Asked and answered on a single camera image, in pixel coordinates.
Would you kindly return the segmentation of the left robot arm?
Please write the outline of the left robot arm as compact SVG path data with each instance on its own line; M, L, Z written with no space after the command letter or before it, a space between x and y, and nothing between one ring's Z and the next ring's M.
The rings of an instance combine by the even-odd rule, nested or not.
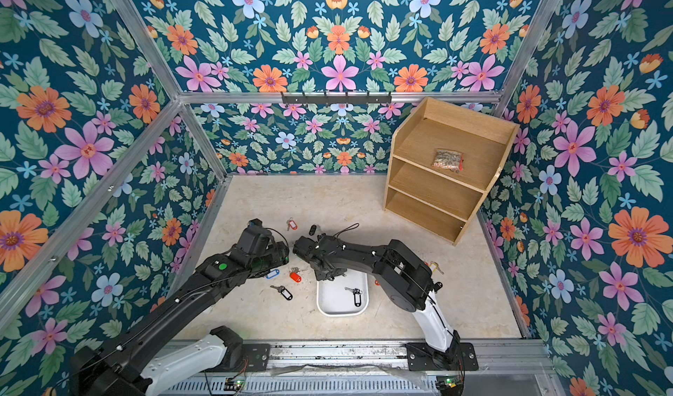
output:
M77 350L71 358L71 395L144 395L152 380L142 371L204 310L251 278L263 278L287 264L289 248L277 242L261 220L248 222L229 250L198 267L173 296L128 331L98 349Z

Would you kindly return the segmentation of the blue tag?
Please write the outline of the blue tag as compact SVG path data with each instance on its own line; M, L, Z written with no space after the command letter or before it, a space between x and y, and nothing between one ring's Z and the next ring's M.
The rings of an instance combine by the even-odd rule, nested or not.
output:
M268 280L271 280L271 278L275 278L279 275L280 275L280 270L279 269L273 269L265 276L265 278L267 278Z

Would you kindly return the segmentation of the red white label tag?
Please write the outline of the red white label tag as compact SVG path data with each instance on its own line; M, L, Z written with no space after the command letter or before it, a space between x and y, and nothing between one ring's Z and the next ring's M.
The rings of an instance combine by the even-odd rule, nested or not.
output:
M287 230L296 231L298 230L298 224L293 218L287 220Z

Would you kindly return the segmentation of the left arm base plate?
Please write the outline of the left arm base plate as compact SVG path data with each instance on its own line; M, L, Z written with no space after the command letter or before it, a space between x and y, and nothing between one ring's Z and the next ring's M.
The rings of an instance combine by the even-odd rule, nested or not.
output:
M210 367L206 372L246 372L266 371L270 360L271 345L266 343L236 344L233 350L226 350L220 364Z

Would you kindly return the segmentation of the white plastic storage box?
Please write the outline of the white plastic storage box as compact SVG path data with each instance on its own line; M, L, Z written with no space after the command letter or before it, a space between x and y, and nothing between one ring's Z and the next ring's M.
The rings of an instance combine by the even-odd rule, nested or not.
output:
M362 306L353 305L352 294L345 287L359 288L362 291ZM370 301L368 280L365 273L347 270L344 276L333 281L317 283L317 308L327 317L350 317L361 315L368 308Z

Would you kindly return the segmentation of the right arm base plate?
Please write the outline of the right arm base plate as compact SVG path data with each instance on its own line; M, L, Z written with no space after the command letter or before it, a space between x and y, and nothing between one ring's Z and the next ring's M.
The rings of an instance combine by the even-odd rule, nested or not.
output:
M410 371L478 371L478 359L472 343L454 341L448 350L435 350L427 343L406 343Z

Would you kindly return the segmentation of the black frame tag key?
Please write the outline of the black frame tag key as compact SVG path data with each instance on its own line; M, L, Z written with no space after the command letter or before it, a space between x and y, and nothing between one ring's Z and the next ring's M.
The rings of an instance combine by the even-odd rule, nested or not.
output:
M284 286L271 286L273 290L275 290L278 294L280 294L286 301L292 301L294 299L294 296L291 294L291 292L287 289L287 287Z

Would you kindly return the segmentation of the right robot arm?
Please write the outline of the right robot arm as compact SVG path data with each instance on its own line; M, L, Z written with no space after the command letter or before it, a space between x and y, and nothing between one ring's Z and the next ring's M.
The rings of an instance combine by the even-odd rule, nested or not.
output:
M293 252L311 266L318 281L334 280L347 270L373 276L396 307L413 315L429 348L445 356L457 352L460 336L436 295L443 284L433 280L429 266L403 242L364 245L322 234L317 239L300 237Z

